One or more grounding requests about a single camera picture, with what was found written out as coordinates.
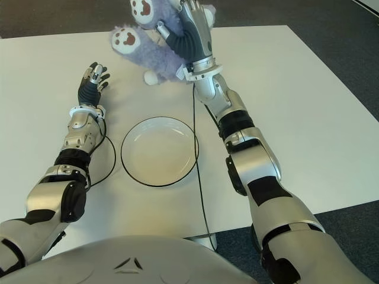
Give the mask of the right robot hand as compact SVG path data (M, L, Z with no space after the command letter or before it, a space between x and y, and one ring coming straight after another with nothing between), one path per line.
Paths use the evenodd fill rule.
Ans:
M187 64L211 57L212 39L204 6L199 1L169 3L179 18L183 35L178 35L166 25L166 22L160 20L156 29L166 44Z

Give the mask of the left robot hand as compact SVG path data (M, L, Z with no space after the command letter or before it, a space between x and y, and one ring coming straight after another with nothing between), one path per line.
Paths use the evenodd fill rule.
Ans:
M78 88L78 102L80 105L97 107L102 91L108 86L110 74L107 67L93 62L84 72Z

